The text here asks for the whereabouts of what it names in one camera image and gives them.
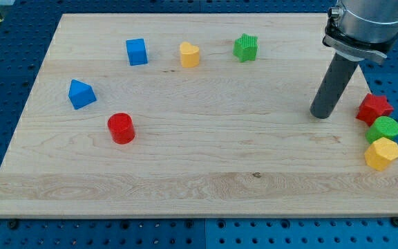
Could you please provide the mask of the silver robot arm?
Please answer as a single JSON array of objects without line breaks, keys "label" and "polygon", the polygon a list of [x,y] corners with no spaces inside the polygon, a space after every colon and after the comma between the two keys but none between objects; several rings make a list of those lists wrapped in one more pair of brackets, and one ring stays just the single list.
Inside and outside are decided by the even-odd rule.
[{"label": "silver robot arm", "polygon": [[383,64],[398,39],[398,0],[338,0],[328,9],[323,44],[353,62]]}]

